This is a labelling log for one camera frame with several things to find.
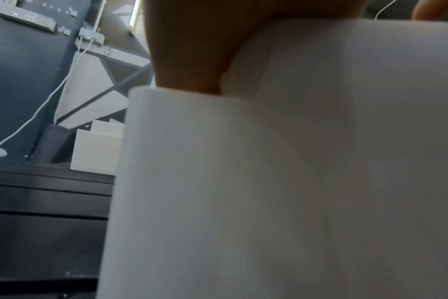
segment white cable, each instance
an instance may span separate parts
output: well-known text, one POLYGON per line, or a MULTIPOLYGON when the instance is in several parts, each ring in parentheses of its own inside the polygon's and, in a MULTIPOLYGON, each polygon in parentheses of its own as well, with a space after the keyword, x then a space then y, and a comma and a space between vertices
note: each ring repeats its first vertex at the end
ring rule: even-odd
POLYGON ((23 125, 20 126, 20 128, 18 128, 14 133, 12 133, 10 136, 8 136, 7 138, 5 138, 3 141, 0 142, 0 146, 3 145, 6 141, 8 141, 9 139, 11 139, 12 137, 14 137, 17 133, 19 133, 23 128, 25 128, 26 125, 28 125, 32 120, 35 119, 35 117, 37 116, 37 114, 40 112, 40 110, 42 110, 42 108, 50 101, 50 99, 52 98, 52 96, 62 87, 62 85, 66 82, 66 80, 68 79, 68 77, 70 76, 70 74, 73 73, 73 70, 75 69, 75 67, 78 65, 78 63, 80 62, 80 58, 81 56, 83 56, 83 54, 86 53, 86 51, 89 50, 91 44, 93 43, 93 40, 90 41, 90 43, 88 44, 88 47, 86 47, 86 49, 83 51, 83 53, 80 54, 80 56, 78 56, 78 59, 76 60, 75 64, 70 68, 70 71, 68 72, 68 74, 66 75, 65 79, 63 79, 63 81, 60 83, 60 85, 54 90, 52 91, 52 93, 48 96, 47 100, 45 102, 43 102, 42 105, 40 105, 40 107, 37 109, 37 111, 33 114, 33 116, 27 120, 23 125))
POLYGON ((392 2, 388 3, 387 6, 385 6, 384 8, 382 8, 382 9, 377 13, 377 15, 375 16, 375 21, 377 20, 378 15, 379 15, 382 11, 384 11, 386 8, 388 8, 390 5, 392 5, 392 4, 395 3, 395 2, 396 2, 396 0, 393 0, 392 2))

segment white charging cable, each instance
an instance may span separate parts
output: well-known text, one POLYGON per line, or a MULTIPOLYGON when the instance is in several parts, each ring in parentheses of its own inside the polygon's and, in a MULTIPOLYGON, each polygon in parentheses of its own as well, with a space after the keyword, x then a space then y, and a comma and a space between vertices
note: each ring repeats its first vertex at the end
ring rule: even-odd
POLYGON ((382 9, 377 13, 377 15, 375 16, 375 21, 377 20, 378 15, 379 15, 382 11, 384 11, 385 9, 387 9, 390 5, 392 5, 392 4, 395 3, 396 1, 397 1, 397 0, 393 0, 392 2, 388 3, 387 6, 385 6, 384 8, 382 8, 382 9))
MULTIPOLYGON (((81 41, 83 40, 83 37, 80 38, 80 42, 78 43, 78 52, 80 52, 80 46, 81 46, 81 41)), ((33 114, 33 116, 27 120, 23 125, 21 125, 14 133, 12 133, 10 136, 8 136, 7 138, 5 138, 3 141, 0 142, 0 146, 3 145, 6 141, 8 141, 9 139, 11 139, 12 137, 14 137, 17 133, 19 133, 23 128, 25 128, 26 125, 28 125, 31 121, 33 121, 35 119, 35 117, 37 116, 37 114, 40 112, 40 110, 42 110, 42 108, 50 101, 50 99, 52 98, 52 96, 62 87, 63 84, 65 84, 65 82, 68 80, 68 78, 70 77, 70 75, 73 73, 73 70, 75 69, 75 67, 78 65, 78 63, 80 62, 80 58, 83 56, 83 54, 85 54, 89 49, 91 44, 93 43, 93 40, 90 41, 90 43, 88 44, 88 47, 86 47, 86 49, 83 51, 83 53, 81 53, 78 56, 78 59, 76 60, 76 62, 73 64, 73 66, 70 68, 70 71, 68 72, 68 74, 66 75, 65 79, 63 79, 63 81, 60 83, 60 85, 54 90, 52 91, 52 93, 48 96, 47 100, 45 100, 45 102, 43 102, 42 105, 40 105, 40 107, 37 109, 37 111, 33 114)))

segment finger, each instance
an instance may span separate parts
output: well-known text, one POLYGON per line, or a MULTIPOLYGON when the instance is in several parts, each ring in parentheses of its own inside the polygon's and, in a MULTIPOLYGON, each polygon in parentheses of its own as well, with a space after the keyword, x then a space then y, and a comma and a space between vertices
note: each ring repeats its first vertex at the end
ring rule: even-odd
POLYGON ((448 0, 420 0, 412 20, 438 20, 448 15, 448 0))

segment cable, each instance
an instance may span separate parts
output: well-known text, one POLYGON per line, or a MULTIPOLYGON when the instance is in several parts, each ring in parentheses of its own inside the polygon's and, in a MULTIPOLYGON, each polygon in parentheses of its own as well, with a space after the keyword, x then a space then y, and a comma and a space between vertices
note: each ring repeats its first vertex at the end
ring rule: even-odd
MULTIPOLYGON (((75 69, 75 67, 78 65, 78 63, 80 62, 80 58, 81 56, 83 56, 83 54, 85 54, 89 49, 91 44, 93 43, 93 40, 90 41, 90 43, 88 44, 88 47, 86 47, 86 49, 83 51, 83 53, 80 54, 80 56, 78 56, 78 59, 76 60, 75 64, 70 68, 70 71, 68 72, 68 74, 66 75, 65 79, 63 79, 63 81, 60 83, 60 85, 54 90, 52 91, 52 93, 48 96, 47 100, 45 100, 45 102, 43 102, 42 105, 40 105, 40 107, 37 109, 37 111, 33 114, 33 116, 27 120, 23 125, 20 126, 20 128, 18 128, 14 133, 12 133, 10 136, 8 136, 7 138, 5 138, 3 141, 0 142, 0 146, 3 145, 6 141, 8 141, 9 139, 11 139, 12 137, 14 137, 17 133, 19 133, 23 128, 25 128, 26 125, 28 125, 32 120, 35 119, 35 117, 37 116, 37 114, 40 112, 40 110, 42 110, 42 108, 50 101, 50 99, 52 98, 52 96, 62 87, 62 85, 66 82, 66 80, 68 79, 68 77, 73 73, 73 70, 75 69)), ((81 44, 78 43, 78 52, 80 51, 80 46, 81 44)))
POLYGON ((385 6, 384 8, 382 8, 382 9, 377 13, 377 15, 375 16, 375 21, 377 20, 378 15, 379 15, 382 11, 384 11, 386 8, 388 8, 390 5, 392 5, 392 4, 395 3, 395 2, 396 2, 396 0, 393 0, 392 2, 388 3, 387 6, 385 6))

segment skin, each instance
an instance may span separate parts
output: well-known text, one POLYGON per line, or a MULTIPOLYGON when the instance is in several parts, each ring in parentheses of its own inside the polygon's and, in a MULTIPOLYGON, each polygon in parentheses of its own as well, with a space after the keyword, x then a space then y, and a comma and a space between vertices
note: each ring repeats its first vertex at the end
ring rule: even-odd
MULTIPOLYGON (((271 18, 358 18, 367 0, 146 0, 146 35, 158 86, 219 93, 232 53, 271 18)), ((414 20, 448 13, 448 0, 421 0, 414 20)))

